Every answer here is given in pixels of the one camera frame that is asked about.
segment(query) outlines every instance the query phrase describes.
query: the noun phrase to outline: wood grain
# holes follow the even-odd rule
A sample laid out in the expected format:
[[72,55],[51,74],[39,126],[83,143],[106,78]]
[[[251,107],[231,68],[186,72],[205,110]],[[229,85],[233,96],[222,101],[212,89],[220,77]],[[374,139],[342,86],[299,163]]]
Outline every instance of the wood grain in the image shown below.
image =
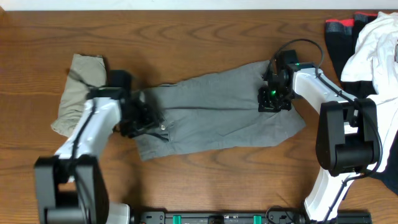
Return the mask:
[[[7,12],[0,21],[0,223],[37,223],[33,164],[66,140],[50,129],[74,53],[104,55],[146,86],[265,60],[295,38],[323,40],[325,19],[353,11]],[[318,50],[294,44],[303,61]],[[330,58],[322,65],[337,82]],[[277,147],[237,147],[140,161],[133,140],[110,137],[100,165],[109,196],[169,211],[298,207],[319,165],[318,115],[295,102],[307,127]],[[374,179],[356,181],[341,209],[368,209],[396,223],[398,197]]]

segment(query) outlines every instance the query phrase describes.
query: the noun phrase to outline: green tape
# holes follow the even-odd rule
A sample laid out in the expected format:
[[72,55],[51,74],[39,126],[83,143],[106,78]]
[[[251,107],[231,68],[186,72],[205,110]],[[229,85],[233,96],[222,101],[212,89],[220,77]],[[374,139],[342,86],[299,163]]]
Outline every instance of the green tape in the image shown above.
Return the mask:
[[181,224],[181,215],[174,215],[173,216],[173,224]]
[[261,216],[260,215],[255,215],[253,216],[253,224],[261,224]]

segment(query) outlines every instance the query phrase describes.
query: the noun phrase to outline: folded gray fabric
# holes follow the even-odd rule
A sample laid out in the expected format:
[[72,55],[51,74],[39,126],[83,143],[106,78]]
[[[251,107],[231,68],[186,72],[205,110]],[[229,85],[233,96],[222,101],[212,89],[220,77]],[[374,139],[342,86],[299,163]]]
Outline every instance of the folded gray fabric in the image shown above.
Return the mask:
[[163,121],[135,137],[142,160],[235,146],[276,146],[305,123],[292,108],[259,113],[268,61],[143,91]]
[[[105,85],[106,71],[102,56],[90,57],[75,54],[70,70],[77,72],[90,85]],[[58,109],[58,119],[51,124],[51,128],[55,132],[66,137],[72,135],[83,113],[87,93],[86,86],[69,76],[67,77]]]

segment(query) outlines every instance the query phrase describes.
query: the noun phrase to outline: white wall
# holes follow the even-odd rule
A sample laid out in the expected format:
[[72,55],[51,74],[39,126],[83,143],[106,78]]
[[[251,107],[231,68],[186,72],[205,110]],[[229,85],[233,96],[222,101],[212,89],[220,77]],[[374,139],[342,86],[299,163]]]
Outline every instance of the white wall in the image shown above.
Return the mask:
[[0,0],[6,11],[398,9],[398,0]]

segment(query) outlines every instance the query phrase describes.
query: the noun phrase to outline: black cloth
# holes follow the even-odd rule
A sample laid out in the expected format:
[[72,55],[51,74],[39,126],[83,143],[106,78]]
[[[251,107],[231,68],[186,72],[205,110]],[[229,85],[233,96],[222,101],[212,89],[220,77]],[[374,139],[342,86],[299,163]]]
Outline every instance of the black cloth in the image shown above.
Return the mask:
[[[338,21],[331,19],[325,24],[325,42],[336,75],[344,91],[358,98],[376,94],[372,81],[342,82],[341,73],[348,59],[354,55],[358,35],[366,24],[377,18],[375,14],[357,12],[354,19]],[[398,195],[398,133],[390,149],[390,156],[384,172],[372,176],[381,180]]]

